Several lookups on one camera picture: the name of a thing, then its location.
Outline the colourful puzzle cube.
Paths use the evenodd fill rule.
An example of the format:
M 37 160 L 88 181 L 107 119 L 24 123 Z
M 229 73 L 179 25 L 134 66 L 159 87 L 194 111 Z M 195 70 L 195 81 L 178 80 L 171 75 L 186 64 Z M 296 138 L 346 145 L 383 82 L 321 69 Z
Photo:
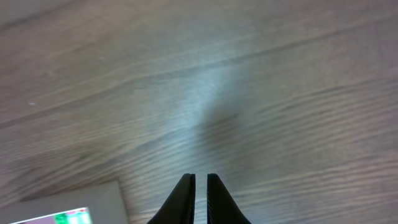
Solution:
M 92 224 L 87 208 L 78 208 L 54 215 L 56 224 Z

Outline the white box pink inside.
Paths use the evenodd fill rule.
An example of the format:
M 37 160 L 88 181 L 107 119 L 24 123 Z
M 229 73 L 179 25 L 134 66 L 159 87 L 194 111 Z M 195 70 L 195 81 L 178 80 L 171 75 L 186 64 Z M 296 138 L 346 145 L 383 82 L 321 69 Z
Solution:
M 1 223 L 55 223 L 54 215 L 87 208 L 92 224 L 127 224 L 127 214 L 117 182 L 74 190 L 1 209 Z

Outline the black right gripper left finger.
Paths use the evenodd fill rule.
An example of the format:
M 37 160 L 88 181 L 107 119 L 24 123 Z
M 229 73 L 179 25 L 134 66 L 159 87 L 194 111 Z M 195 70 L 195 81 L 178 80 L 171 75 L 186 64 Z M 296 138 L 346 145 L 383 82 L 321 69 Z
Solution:
M 182 175 L 164 204 L 148 224 L 193 224 L 195 192 L 195 174 Z

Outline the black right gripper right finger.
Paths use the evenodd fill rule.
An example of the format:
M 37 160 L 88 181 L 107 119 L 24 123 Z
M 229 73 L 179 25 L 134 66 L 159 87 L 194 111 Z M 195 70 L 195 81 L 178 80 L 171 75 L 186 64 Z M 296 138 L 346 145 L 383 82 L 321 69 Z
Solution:
M 217 174 L 207 175 L 207 224 L 250 224 Z

